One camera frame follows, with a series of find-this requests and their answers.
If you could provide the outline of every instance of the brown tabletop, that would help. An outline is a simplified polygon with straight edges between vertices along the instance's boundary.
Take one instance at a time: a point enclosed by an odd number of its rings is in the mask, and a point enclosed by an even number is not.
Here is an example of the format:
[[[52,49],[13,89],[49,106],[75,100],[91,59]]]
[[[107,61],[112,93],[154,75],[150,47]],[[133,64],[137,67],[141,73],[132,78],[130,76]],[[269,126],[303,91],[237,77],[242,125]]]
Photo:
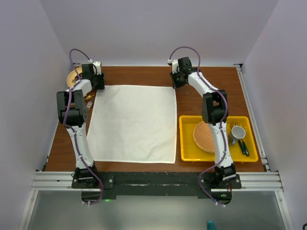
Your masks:
[[[150,86],[172,86],[169,75],[170,67],[103,67],[106,85],[150,85]],[[202,67],[202,73],[208,81],[219,89],[227,92],[230,116],[247,116],[248,109],[242,92],[236,68],[234,67]],[[186,85],[176,89],[177,97],[177,119],[181,115],[201,115],[201,96],[196,90]],[[93,107],[89,111],[89,121],[92,116]],[[175,164],[144,164],[126,162],[95,162],[99,171],[144,171],[144,172],[201,172],[214,165],[213,162],[184,162],[180,156],[179,122],[177,126],[177,154]],[[237,172],[263,172],[262,162],[255,163],[236,162]],[[60,123],[53,140],[46,171],[74,171],[75,155],[71,139]]]

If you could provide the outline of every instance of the gray floor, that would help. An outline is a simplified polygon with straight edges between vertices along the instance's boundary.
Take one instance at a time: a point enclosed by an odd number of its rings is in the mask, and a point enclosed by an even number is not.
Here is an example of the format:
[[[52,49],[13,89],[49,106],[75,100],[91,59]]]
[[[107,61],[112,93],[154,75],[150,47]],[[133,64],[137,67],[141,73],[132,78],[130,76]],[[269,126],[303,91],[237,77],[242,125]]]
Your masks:
[[[88,207],[81,192],[40,192],[30,230],[283,230],[274,192],[236,192],[228,208],[196,197],[119,196]]]

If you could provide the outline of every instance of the woven coaster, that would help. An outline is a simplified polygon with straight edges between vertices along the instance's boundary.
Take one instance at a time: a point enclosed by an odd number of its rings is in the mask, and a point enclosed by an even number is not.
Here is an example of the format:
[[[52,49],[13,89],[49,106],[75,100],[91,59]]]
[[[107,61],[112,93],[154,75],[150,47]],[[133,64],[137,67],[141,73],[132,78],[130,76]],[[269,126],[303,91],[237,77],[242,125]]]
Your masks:
[[[213,139],[207,123],[200,122],[193,131],[193,138],[198,147],[202,150],[214,153]]]

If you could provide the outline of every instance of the teal object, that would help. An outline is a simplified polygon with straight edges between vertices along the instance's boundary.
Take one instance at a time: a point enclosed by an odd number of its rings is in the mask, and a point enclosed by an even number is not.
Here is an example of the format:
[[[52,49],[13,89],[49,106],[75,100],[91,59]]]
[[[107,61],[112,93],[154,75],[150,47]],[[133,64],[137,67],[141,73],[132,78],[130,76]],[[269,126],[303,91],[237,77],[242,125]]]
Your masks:
[[[209,220],[207,223],[207,230],[217,230],[214,223],[211,220]]]

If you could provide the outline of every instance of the gray wall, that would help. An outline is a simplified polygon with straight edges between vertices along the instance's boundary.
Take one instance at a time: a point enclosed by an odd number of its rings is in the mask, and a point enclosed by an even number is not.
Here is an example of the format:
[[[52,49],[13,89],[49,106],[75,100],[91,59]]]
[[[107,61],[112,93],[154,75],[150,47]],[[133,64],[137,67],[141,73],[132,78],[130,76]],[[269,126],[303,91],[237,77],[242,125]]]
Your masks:
[[[270,166],[279,170],[295,229],[307,222],[307,2],[280,0],[244,75]]]
[[[53,139],[69,62],[39,1],[2,1],[0,21],[0,229],[15,230]]]
[[[232,65],[246,59],[278,0],[40,1],[66,53],[78,47],[104,65],[165,65],[175,48],[192,46],[203,65]]]

